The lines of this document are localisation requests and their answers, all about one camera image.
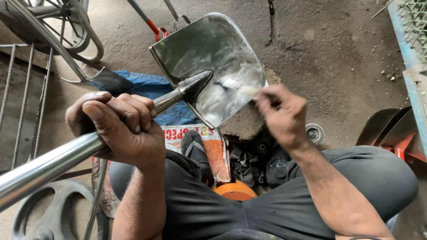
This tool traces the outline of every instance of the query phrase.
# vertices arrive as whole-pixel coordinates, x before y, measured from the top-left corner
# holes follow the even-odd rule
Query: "man's right hand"
[[[313,148],[305,131],[306,101],[282,84],[262,88],[257,107],[271,135],[291,155]]]
[[[90,92],[67,109],[65,120],[78,137],[98,131],[109,146],[97,156],[136,166],[142,172],[163,172],[166,148],[154,102],[138,95]]]

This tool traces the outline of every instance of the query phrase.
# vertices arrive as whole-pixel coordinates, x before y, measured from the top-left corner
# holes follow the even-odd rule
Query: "orange metal part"
[[[225,198],[245,201],[257,197],[257,194],[246,184],[236,180],[236,183],[227,183],[214,187],[213,191]]]

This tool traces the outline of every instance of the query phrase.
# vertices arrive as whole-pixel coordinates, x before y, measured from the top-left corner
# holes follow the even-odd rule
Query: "leg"
[[[167,157],[173,160],[166,159],[164,170],[167,215],[163,239],[208,239],[235,228],[247,228],[241,202],[213,192],[202,182],[203,177],[192,170],[194,162],[186,163],[185,156]],[[110,183],[119,199],[126,191],[133,168],[111,163]]]
[[[327,150],[325,158],[375,207],[384,221],[404,209],[416,196],[417,179],[393,153],[372,146]],[[311,199],[301,170],[292,164],[288,182],[243,202],[250,229],[286,240],[333,239]]]

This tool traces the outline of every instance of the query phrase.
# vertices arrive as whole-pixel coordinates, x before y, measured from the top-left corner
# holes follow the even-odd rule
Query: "person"
[[[110,167],[121,199],[112,239],[394,239],[384,223],[418,191],[408,165],[373,146],[320,152],[305,133],[305,99],[283,85],[257,98],[272,136],[293,160],[286,183],[242,202],[208,186],[197,135],[185,136],[184,154],[166,150],[152,100],[91,92],[71,106],[66,122],[73,134],[97,130],[109,146],[98,156],[119,162]]]

